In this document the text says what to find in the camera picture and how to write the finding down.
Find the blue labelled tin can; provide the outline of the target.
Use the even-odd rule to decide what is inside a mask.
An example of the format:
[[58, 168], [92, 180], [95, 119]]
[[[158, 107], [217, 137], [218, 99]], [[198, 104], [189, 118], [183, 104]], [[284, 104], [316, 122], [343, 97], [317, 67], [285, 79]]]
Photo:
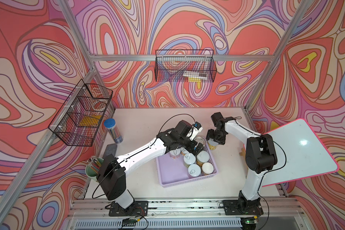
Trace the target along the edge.
[[206, 147], [207, 141], [206, 141], [205, 138], [203, 138], [203, 137], [195, 137], [194, 140], [197, 143], [201, 143], [203, 145], [203, 147]]

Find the yellow can white lid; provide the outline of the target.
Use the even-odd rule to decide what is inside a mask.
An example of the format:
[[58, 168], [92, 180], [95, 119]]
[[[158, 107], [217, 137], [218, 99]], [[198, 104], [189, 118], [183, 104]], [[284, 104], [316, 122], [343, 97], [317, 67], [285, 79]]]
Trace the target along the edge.
[[209, 139], [208, 140], [208, 145], [209, 145], [209, 149], [210, 150], [215, 150], [219, 144], [217, 142]]

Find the orange can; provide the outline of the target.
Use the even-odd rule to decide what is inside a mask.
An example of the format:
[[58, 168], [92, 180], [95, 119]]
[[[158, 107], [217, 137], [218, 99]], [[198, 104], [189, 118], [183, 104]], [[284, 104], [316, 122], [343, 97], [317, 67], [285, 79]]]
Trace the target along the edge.
[[203, 166], [204, 163], [208, 163], [210, 160], [210, 155], [207, 151], [201, 151], [197, 156], [196, 156], [196, 163], [200, 167]]
[[212, 174], [214, 172], [214, 166], [209, 162], [204, 163], [202, 164], [201, 171], [202, 171], [202, 175]]

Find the pink can white lid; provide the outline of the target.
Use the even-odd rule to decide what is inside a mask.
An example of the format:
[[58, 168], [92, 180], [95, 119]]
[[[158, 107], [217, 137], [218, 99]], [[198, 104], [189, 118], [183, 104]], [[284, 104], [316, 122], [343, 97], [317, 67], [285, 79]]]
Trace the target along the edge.
[[188, 167], [188, 176], [190, 178], [196, 178], [201, 175], [201, 168], [197, 164], [192, 164]]

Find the lilac plastic basket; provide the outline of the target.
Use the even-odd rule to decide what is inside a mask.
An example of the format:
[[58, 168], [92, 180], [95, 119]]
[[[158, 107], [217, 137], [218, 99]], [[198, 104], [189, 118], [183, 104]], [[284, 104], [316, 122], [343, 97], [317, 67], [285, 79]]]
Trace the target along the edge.
[[209, 153], [209, 163], [213, 165], [213, 172], [206, 175], [200, 175], [198, 177], [189, 176], [188, 168], [186, 168], [183, 163], [183, 156], [180, 156], [177, 159], [171, 158], [168, 154], [158, 157], [156, 159], [156, 163], [160, 185], [162, 187], [177, 186], [217, 175], [217, 165], [207, 143], [205, 144], [204, 150]]

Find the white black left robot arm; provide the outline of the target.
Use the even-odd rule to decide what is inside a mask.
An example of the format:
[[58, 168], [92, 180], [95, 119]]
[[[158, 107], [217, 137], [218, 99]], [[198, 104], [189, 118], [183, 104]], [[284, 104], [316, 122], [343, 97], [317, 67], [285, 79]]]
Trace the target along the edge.
[[181, 147], [189, 153], [202, 150], [203, 144], [194, 140], [202, 130], [199, 122], [190, 124], [181, 120], [176, 127], [159, 132], [152, 141], [130, 153], [117, 157], [107, 156], [96, 176], [98, 186], [109, 201], [129, 211], [136, 205], [134, 197], [127, 190], [127, 177], [145, 163]]

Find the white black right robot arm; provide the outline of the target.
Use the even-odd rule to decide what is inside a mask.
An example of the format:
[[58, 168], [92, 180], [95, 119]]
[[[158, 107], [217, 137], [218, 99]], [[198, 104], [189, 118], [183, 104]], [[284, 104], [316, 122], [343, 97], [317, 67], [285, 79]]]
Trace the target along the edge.
[[224, 145], [231, 134], [245, 145], [245, 163], [248, 173], [244, 187], [239, 192], [237, 209], [243, 214], [255, 214], [260, 210], [259, 191], [266, 173], [277, 164], [278, 158], [271, 135], [260, 134], [246, 128], [236, 117], [223, 117], [220, 112], [211, 116], [215, 129], [207, 132], [211, 146]]

